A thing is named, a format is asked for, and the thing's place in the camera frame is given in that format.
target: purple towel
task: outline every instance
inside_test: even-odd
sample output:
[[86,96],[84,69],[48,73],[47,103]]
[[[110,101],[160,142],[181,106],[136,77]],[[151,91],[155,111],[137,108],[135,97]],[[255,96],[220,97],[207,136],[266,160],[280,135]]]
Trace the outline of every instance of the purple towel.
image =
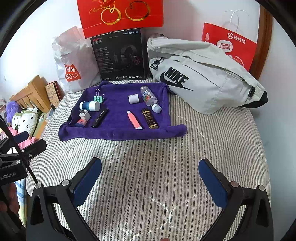
[[[162,111],[156,114],[147,107],[141,98],[140,88],[148,86],[156,95]],[[101,124],[97,128],[91,125],[99,115],[99,112],[89,112],[90,120],[85,127],[75,127],[75,123],[80,119],[79,104],[82,101],[93,101],[96,96],[96,89],[100,89],[100,96],[105,95],[102,105],[109,109]],[[138,94],[140,103],[130,104],[129,95]],[[149,126],[141,112],[143,108],[149,108],[156,119],[159,129],[149,129]],[[143,130],[137,130],[130,122],[127,111],[131,111],[137,118]],[[87,139],[106,139],[114,141],[122,140],[144,140],[144,139],[164,139],[170,137],[182,137],[186,134],[185,125],[171,126],[169,115],[169,98],[167,87],[164,83],[133,83],[133,84],[112,84],[102,81],[99,86],[86,89],[76,105],[71,111],[68,121],[61,125],[59,129],[59,139],[67,141],[73,138],[82,137]]]

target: wooden headboard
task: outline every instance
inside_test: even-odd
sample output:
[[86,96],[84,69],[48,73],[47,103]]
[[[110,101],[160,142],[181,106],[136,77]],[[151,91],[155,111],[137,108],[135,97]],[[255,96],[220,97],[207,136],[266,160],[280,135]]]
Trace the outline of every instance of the wooden headboard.
[[50,101],[47,97],[44,78],[37,75],[28,86],[20,92],[10,97],[11,101],[16,101],[22,108],[38,107],[42,112],[47,113],[50,110]]

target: transparent bottle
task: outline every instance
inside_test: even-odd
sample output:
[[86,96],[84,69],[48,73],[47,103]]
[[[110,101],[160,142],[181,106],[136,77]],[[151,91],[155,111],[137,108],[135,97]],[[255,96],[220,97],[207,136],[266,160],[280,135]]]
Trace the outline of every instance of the transparent bottle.
[[155,113],[161,112],[161,107],[158,105],[156,96],[147,86],[141,87],[141,95],[147,106],[151,106]]

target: quilted mattress cover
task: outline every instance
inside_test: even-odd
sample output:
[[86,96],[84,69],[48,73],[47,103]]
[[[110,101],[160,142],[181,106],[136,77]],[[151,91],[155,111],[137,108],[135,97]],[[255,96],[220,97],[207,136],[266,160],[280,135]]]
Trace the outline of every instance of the quilted mattress cover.
[[[71,179],[93,157],[102,160],[101,175],[78,207],[101,241],[160,241],[166,237],[172,241],[200,240],[221,212],[199,177],[198,163],[203,158],[243,187],[264,185],[270,198],[266,157],[248,109],[224,107],[203,115],[178,96],[170,95],[171,124],[188,128],[182,138],[77,138],[61,142],[59,127],[81,94],[63,98],[41,136],[47,149],[32,159],[30,166],[39,182],[49,186]],[[34,181],[30,175],[26,181],[32,195]],[[55,207],[61,224],[69,228],[60,207]],[[243,211],[242,207],[227,240],[234,235]]]

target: white speech bubble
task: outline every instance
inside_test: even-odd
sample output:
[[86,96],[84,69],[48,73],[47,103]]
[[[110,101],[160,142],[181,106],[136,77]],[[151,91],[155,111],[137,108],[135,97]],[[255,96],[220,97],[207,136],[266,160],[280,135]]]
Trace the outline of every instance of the white speech bubble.
[[227,40],[219,40],[217,42],[217,46],[224,50],[224,52],[228,53],[228,52],[231,52],[232,51],[232,43],[230,41],[227,41]]

